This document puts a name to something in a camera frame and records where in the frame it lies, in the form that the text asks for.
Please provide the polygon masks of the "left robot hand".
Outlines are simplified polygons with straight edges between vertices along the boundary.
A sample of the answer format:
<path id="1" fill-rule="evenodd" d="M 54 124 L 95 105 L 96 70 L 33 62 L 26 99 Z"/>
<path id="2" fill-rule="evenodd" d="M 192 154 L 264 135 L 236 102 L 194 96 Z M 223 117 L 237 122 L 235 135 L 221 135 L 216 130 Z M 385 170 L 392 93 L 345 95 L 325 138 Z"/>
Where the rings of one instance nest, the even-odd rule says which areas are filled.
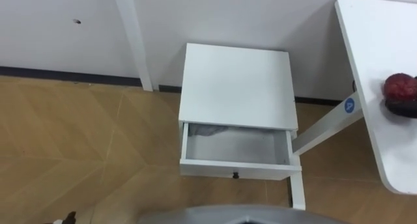
<path id="1" fill-rule="evenodd" d="M 76 212 L 70 212 L 64 219 L 57 219 L 51 223 L 45 224 L 76 224 Z"/>

